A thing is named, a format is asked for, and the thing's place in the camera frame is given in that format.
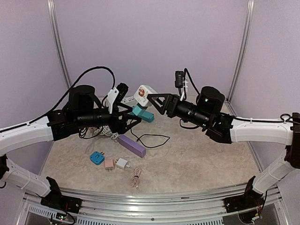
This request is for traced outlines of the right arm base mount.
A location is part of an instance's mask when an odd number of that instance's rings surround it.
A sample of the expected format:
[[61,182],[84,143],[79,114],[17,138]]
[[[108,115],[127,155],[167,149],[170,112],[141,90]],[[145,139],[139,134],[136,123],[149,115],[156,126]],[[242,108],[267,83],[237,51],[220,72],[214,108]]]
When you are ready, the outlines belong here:
[[254,179],[255,176],[248,181],[243,194],[227,197],[223,200],[227,213],[246,210],[263,205],[263,195],[253,190]]

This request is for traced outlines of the blue plug adapter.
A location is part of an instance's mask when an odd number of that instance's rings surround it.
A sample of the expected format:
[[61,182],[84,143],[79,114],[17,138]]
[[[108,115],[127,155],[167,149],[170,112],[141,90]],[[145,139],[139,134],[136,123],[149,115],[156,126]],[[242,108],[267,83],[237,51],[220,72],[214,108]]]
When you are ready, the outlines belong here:
[[95,165],[100,165],[104,162],[105,157],[103,152],[95,151],[90,155],[90,160]]

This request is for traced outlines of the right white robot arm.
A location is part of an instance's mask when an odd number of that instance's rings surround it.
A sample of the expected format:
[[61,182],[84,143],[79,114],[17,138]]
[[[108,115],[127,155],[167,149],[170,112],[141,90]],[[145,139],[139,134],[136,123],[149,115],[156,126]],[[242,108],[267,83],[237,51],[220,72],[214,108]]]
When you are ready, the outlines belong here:
[[246,119],[221,113],[225,97],[217,89],[205,86],[196,104],[180,100],[174,94],[148,94],[147,99],[169,118],[191,122],[217,143],[266,142],[285,145],[286,151],[263,172],[248,181],[240,204],[250,208],[258,197],[287,174],[300,167],[300,115],[283,114],[279,119]]

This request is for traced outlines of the pink plug adapter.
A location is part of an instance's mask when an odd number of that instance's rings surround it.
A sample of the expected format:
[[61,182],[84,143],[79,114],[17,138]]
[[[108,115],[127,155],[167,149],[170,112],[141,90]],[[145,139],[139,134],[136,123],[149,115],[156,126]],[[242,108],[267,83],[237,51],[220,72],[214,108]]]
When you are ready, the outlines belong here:
[[106,171],[112,171],[112,170],[115,169],[115,165],[114,165],[114,160],[113,159],[106,158],[104,160],[104,163],[105,163],[105,170]]

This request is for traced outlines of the purple rectangular power block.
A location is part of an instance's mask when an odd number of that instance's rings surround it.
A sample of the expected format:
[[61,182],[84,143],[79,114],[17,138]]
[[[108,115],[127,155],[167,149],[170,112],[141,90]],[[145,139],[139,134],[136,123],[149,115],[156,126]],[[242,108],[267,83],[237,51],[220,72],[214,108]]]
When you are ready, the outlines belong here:
[[133,141],[126,135],[120,135],[117,140],[119,144],[121,144],[123,147],[136,154],[137,156],[143,158],[146,155],[146,148]]

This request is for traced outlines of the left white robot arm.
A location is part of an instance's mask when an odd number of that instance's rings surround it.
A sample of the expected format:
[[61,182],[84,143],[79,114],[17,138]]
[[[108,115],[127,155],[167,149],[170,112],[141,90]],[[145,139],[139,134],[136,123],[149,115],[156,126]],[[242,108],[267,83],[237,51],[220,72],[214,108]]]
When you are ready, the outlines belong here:
[[132,107],[121,102],[126,92],[127,86],[123,83],[112,88],[106,98],[108,107],[104,108],[94,87],[79,85],[69,90],[68,102],[61,110],[54,109],[40,119],[1,129],[0,180],[46,197],[53,207],[62,208],[66,199],[54,179],[20,167],[7,154],[36,143],[65,139],[85,128],[108,126],[112,133],[126,133],[141,122],[141,118],[130,115]]

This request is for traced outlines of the white cube socket with sticker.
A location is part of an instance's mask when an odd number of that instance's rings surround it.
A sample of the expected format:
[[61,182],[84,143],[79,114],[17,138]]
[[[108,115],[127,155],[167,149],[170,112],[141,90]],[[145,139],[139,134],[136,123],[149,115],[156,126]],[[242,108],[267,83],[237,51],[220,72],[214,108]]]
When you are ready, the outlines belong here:
[[140,85],[133,97],[142,107],[151,106],[151,102],[147,99],[149,94],[157,94],[157,92],[148,85]]

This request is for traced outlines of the white usb charger plug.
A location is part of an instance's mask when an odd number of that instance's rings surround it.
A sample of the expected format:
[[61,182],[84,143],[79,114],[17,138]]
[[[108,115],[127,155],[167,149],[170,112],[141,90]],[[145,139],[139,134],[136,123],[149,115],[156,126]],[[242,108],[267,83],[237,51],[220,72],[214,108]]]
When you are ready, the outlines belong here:
[[120,169],[125,169],[128,165],[128,161],[123,159],[123,158],[119,158],[117,161],[116,161],[116,166]]

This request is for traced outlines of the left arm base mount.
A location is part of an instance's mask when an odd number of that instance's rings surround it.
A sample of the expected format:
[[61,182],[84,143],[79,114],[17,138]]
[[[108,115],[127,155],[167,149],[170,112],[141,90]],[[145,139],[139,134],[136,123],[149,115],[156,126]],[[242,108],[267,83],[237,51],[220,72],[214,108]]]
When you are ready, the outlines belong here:
[[82,199],[63,195],[55,179],[50,177],[46,177],[46,179],[50,184],[50,192],[45,197],[41,197],[41,204],[64,212],[78,214]]

